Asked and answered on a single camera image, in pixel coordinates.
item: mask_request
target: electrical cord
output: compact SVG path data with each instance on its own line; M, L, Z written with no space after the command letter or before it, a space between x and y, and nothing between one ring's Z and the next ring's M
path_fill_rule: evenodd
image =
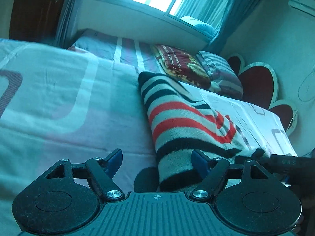
M299 105L299 107L298 107L298 109L296 110L296 112L293 114L292 119L291 119L291 121L290 121L290 123L289 123L289 126L288 126L287 130L290 128L291 123L292 123L292 121L294 120L295 116L297 115L297 112L299 111L301 105L302 105L303 103L310 102L310 101L312 101L312 100L315 99L315 94L314 94L313 97L311 97L310 99L306 99L306 100L303 100L303 99L300 97L300 90L301 90L301 87L303 86L303 84L305 83L305 81L306 81L310 76L312 76L312 77L311 77L311 80L312 80L314 74L315 74L315 64L314 64L314 67L313 67L312 72L310 72L310 73L305 77L305 79L302 81L302 83L301 83L300 86L299 86L299 89L298 89L298 91L297 91L297 96L298 96L299 100L301 101L301 104ZM309 89L310 89L310 85L308 85L308 88L307 88L305 94L308 93L308 90L309 90Z
M309 153L305 154L305 155L302 155L301 157L307 157L307 156L309 156L312 152L313 152L313 150L310 151Z

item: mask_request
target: blue curtain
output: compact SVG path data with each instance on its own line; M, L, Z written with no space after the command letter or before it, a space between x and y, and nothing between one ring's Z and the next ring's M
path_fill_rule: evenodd
M220 28L204 50L220 54L230 35L253 12L260 1L229 0L222 17Z
M65 0L58 22L55 43L56 47L69 48L77 32L78 11L82 0Z
M178 18L191 16L217 29L228 1L229 0L183 0L175 16Z

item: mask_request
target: striped fabric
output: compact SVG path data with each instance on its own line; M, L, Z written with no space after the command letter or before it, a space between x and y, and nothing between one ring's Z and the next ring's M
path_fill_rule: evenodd
M242 99L242 84L225 59L204 51L199 51L196 56L211 81L220 86L221 91L218 94L238 100Z
M241 135L242 139L244 140L244 143L246 144L246 146L248 147L248 149L251 151L252 148L250 146L250 144L248 143L248 140L246 139L243 131L240 129L239 126L237 126L234 122L232 122L232 125L234 126L234 128L236 129L236 131Z
M193 149L231 163L236 157L244 162L253 154L228 115L196 100L172 77L142 72L138 80L155 144L161 191L190 192L200 182L191 164Z
M104 59L132 65L140 72L143 70L154 73L163 72L150 45L144 42L87 29L73 46Z

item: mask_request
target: wall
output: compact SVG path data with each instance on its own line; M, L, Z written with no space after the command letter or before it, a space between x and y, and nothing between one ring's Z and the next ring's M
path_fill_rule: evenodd
M14 0L0 0L0 38L9 38L13 2Z
M288 1L263 0L229 38L221 55L238 52L247 64L270 64L278 76L279 99L292 100L299 107L298 88L315 64L315 17L289 7ZM305 99L315 94L315 77L302 86L301 94ZM313 100L300 106L297 128L289 137L297 154L315 147L314 130Z
M78 30L92 28L147 43L163 43L196 52L206 45L198 37L151 15L96 0L83 0Z

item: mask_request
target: striped pillow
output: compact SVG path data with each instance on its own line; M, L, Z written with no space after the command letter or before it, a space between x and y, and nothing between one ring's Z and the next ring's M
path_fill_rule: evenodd
M218 94L238 100L242 99L242 84L224 58L204 51L199 51L196 56L211 81L220 86L221 91Z
M196 99L168 75L142 72L138 78L156 150L161 192L188 194L201 182L191 163L193 149L211 159L222 157L244 164L264 151L248 149L228 115Z

